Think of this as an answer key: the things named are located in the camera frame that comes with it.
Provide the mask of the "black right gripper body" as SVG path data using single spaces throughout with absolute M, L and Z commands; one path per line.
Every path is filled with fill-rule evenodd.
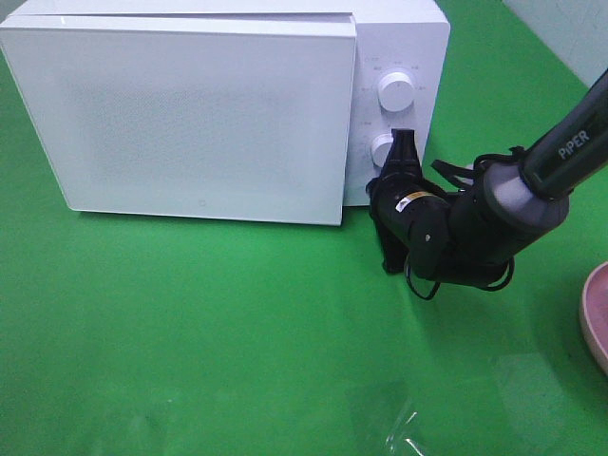
M 425 279 L 438 277 L 442 253 L 447 247 L 448 204 L 442 191 L 421 175 L 380 175 L 367 187 L 370 209 L 385 216 L 389 211 L 411 217 L 406 269 Z

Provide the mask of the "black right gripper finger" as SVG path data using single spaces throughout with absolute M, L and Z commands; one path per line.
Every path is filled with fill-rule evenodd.
M 373 208 L 370 209 L 370 217 L 380 242 L 383 269 L 390 275 L 403 273 L 409 254 L 411 217 L 394 210 L 389 211 L 385 216 Z
M 418 158 L 414 131 L 408 128 L 393 128 L 391 136 L 392 144 L 382 167 L 382 174 L 421 175 L 422 167 Z

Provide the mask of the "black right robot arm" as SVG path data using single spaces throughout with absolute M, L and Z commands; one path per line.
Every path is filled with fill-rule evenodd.
M 607 77 L 529 148 L 483 154 L 469 168 L 436 160 L 455 191 L 427 180 L 411 129 L 391 132 L 378 177 L 366 188 L 383 268 L 495 292 L 515 255 L 563 223 L 569 195 L 607 163 Z

